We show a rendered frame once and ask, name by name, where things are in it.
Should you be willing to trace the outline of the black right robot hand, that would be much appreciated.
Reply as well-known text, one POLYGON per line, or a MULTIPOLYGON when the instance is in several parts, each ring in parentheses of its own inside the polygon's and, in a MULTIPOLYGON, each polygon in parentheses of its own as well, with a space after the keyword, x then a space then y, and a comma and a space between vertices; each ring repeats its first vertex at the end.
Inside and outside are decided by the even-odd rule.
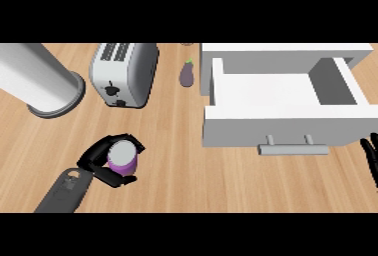
POLYGON ((361 146, 366 155, 375 187, 378 188, 378 133, 371 134, 371 139, 361 139, 361 146))

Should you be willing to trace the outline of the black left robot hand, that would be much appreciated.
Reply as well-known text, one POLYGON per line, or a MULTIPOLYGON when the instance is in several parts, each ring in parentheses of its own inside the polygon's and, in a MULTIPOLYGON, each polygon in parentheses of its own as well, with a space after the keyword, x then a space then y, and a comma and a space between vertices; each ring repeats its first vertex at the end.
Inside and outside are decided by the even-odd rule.
POLYGON ((111 170, 108 165, 108 151, 121 140, 127 140, 135 144, 139 155, 145 150, 145 146, 132 134, 108 135, 90 146, 77 162, 79 167, 90 171, 95 177, 114 188, 138 180, 135 174, 121 176, 111 170))

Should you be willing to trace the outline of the purple can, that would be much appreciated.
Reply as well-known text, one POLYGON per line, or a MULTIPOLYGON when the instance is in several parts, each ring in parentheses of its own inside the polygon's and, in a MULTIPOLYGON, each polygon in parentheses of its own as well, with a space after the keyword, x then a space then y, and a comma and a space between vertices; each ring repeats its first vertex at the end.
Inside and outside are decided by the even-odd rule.
POLYGON ((121 176, 130 176, 136 172, 138 150, 135 144, 127 141, 118 141, 108 151, 108 165, 111 170, 121 176))

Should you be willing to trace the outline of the white open drawer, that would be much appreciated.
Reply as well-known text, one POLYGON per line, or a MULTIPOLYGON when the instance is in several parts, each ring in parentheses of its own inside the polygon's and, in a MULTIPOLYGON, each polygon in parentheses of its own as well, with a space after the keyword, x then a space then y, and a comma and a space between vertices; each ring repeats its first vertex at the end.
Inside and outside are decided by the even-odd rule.
POLYGON ((321 59, 303 74, 228 74, 216 58, 211 80, 207 147, 303 144, 306 137, 344 146, 378 131, 378 105, 368 102, 341 58, 321 59))

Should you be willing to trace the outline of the white drawer cabinet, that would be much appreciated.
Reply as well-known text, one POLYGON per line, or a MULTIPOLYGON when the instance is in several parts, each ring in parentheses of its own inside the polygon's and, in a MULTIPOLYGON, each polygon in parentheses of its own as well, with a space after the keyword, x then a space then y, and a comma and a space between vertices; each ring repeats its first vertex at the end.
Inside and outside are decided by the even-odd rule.
POLYGON ((210 95, 216 58, 226 74, 301 74, 322 58, 341 58, 353 68, 372 51, 369 43, 201 43, 201 95, 210 95))

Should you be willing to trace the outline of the silver toaster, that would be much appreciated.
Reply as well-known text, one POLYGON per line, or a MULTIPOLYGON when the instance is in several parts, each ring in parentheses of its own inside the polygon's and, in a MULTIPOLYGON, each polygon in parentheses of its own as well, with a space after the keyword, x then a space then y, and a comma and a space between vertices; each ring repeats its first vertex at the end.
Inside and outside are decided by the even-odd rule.
POLYGON ((144 108, 151 94, 158 47, 155 43, 101 43, 89 76, 111 107, 144 108))

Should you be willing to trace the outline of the white paper towel roll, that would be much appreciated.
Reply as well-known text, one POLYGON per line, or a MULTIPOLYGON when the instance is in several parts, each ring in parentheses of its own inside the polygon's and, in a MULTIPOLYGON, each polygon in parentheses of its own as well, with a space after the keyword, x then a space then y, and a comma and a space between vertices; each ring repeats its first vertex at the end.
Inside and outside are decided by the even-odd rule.
POLYGON ((86 81, 42 43, 0 43, 0 89, 25 102, 36 116, 52 119, 80 104, 86 81))

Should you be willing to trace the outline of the purple eggplant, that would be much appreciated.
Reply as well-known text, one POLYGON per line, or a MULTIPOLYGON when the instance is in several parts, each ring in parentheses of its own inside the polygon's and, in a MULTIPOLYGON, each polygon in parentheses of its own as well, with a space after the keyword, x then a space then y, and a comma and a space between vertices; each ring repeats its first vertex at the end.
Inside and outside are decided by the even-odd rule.
POLYGON ((180 85, 183 87, 191 87, 194 85, 194 63, 192 60, 185 62, 180 76, 179 76, 180 85))

